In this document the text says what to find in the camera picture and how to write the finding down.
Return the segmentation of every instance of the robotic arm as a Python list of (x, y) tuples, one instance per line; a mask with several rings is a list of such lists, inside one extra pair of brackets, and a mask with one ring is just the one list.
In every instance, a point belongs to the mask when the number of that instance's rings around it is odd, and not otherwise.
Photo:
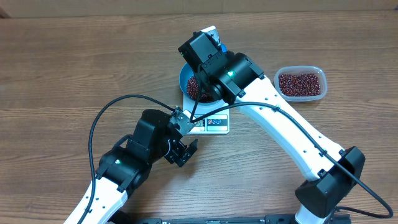
[[(306, 181), (295, 191), (302, 204), (295, 221), (324, 223), (356, 184), (353, 178), (359, 179), (365, 161), (362, 152), (357, 147), (344, 150), (311, 126), (279, 96), (249, 57), (223, 53), (215, 27), (195, 32), (178, 51), (214, 99), (224, 100), (230, 108), (240, 106), (241, 112), (266, 130), (297, 164)], [(195, 125), (190, 116), (178, 107), (171, 115), (145, 110), (134, 134), (124, 136), (101, 158), (89, 210), (86, 206), (91, 186), (65, 223), (78, 223), (85, 210), (88, 213), (82, 223), (106, 223), (148, 178), (152, 164), (162, 156), (183, 166), (197, 150), (197, 140), (189, 146), (180, 142)], [(126, 148), (120, 146), (124, 141)]]

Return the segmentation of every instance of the plastic container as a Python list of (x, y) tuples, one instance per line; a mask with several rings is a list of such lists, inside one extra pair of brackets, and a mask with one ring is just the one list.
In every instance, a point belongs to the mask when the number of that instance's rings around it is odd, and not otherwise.
[[(279, 75), (283, 73), (289, 75), (302, 75), (306, 73), (314, 73), (318, 77), (321, 94), (317, 96), (286, 96), (285, 94), (282, 93), (282, 90), (280, 89), (279, 86)], [(283, 67), (279, 69), (279, 71), (275, 74), (274, 83), (275, 83), (275, 89), (278, 91), (281, 97), (283, 97), (283, 99), (285, 99), (288, 102), (306, 102), (306, 101), (320, 100), (326, 95), (326, 92), (328, 91), (328, 84), (326, 82), (325, 73), (322, 71), (322, 69), (315, 66), (302, 65), (302, 66)]]

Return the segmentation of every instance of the wood grain tabletop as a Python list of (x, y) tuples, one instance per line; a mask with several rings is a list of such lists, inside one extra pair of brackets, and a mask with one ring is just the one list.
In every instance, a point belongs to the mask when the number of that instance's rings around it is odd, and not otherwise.
[[(398, 211), (398, 12), (295, 12), (0, 19), (0, 223), (63, 223), (90, 183), (91, 123), (110, 100), (142, 94), (182, 105), (177, 48), (215, 25), (221, 41), (273, 80), (316, 65), (328, 93), (292, 106), (321, 133), (366, 156), (361, 180)], [(95, 164), (147, 108), (125, 100), (100, 119)], [(134, 217), (260, 217), (295, 213), (304, 181), (292, 159), (249, 118), (199, 139), (183, 167), (165, 159), (123, 210)], [(340, 205), (386, 213), (356, 186)], [(352, 214), (353, 223), (397, 223)]]

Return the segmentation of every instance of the digital kitchen scale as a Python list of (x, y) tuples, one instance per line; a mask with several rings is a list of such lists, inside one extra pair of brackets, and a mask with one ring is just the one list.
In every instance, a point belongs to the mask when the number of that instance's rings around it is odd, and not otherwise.
[[(190, 113), (195, 102), (187, 95), (187, 82), (193, 76), (191, 67), (186, 63), (180, 72), (180, 87), (183, 92), (182, 108)], [(195, 117), (209, 113), (222, 106), (227, 106), (223, 100), (212, 103), (199, 103), (195, 112)], [(228, 134), (229, 133), (229, 109), (220, 111), (201, 121), (188, 134)]]

